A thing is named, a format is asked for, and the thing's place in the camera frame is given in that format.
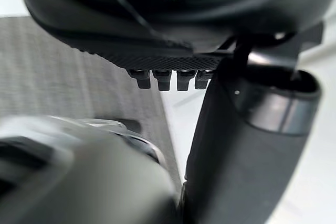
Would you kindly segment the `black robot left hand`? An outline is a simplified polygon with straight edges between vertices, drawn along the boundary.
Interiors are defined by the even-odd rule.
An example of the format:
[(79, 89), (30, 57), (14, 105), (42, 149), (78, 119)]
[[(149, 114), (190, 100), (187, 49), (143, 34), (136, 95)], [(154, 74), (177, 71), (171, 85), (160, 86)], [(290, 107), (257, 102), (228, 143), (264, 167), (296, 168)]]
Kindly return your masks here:
[(306, 144), (321, 87), (298, 70), (332, 0), (24, 0), (72, 48), (138, 87), (206, 90), (187, 159), (185, 223), (265, 223)]

